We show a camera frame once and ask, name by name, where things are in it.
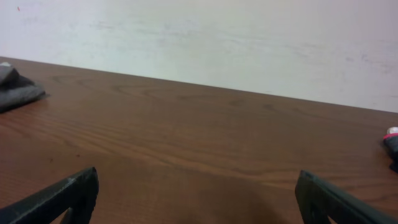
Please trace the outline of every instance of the black object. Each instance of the black object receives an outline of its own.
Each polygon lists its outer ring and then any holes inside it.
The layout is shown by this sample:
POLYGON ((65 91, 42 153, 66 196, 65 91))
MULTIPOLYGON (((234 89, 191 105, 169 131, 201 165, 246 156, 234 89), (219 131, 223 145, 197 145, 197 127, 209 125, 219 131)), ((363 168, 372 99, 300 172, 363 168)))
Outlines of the black object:
POLYGON ((347 224, 398 223, 304 170, 298 178, 295 194, 304 224, 330 224, 328 217, 347 224))
POLYGON ((98 177, 91 167, 0 209, 0 223, 47 224, 68 209, 62 224, 88 224, 97 194, 98 177))
POLYGON ((44 89, 10 64, 0 63, 0 113, 23 106, 45 95, 44 89))
POLYGON ((398 173, 398 133, 387 134, 383 140, 387 154, 392 159, 390 169, 398 173))

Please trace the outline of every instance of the wood grain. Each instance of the wood grain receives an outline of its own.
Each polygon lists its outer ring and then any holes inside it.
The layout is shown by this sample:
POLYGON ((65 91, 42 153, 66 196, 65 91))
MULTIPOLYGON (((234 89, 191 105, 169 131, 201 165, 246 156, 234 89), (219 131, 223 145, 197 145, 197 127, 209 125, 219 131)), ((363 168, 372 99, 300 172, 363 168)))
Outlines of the wood grain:
POLYGON ((0 114, 0 206, 84 167, 92 223, 302 223, 307 169, 398 218, 398 114, 1 58, 50 94, 0 114))

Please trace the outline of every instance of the wooden table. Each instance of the wooden table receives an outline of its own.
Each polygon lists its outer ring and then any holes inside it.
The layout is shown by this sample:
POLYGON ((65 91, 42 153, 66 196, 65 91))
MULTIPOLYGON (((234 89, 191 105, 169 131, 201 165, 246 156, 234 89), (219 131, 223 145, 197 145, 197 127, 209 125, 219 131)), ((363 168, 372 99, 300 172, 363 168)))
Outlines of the wooden table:
POLYGON ((0 58, 48 98, 0 114, 0 206, 85 167, 92 223, 302 223, 307 169, 398 218, 398 114, 0 58))

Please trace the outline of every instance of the dark plastic part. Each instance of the dark plastic part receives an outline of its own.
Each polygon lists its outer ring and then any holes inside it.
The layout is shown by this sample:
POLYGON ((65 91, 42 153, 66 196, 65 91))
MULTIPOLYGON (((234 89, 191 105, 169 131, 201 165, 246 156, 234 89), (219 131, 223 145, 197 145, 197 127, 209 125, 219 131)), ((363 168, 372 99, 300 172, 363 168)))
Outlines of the dark plastic part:
POLYGON ((346 224, 397 224, 338 187, 302 170, 295 188, 304 224, 330 224, 329 218, 346 224))
POLYGON ((51 223, 68 209, 61 223, 88 224, 98 194, 94 167, 82 170, 17 203, 0 209, 0 223, 51 223))
POLYGON ((386 138, 384 144, 387 146, 387 153, 394 162, 398 162, 398 136, 386 138))
POLYGON ((393 163, 390 165, 390 169, 391 169, 392 171, 398 173, 398 164, 397 164, 396 162, 393 162, 393 163))

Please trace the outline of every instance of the white wall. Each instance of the white wall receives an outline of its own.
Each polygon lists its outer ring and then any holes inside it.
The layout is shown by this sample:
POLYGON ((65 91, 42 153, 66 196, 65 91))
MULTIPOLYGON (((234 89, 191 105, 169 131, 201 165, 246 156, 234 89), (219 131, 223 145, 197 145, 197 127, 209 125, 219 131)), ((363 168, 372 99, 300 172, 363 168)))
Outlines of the white wall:
POLYGON ((1 0, 0 55, 398 112, 397 23, 397 0, 1 0))

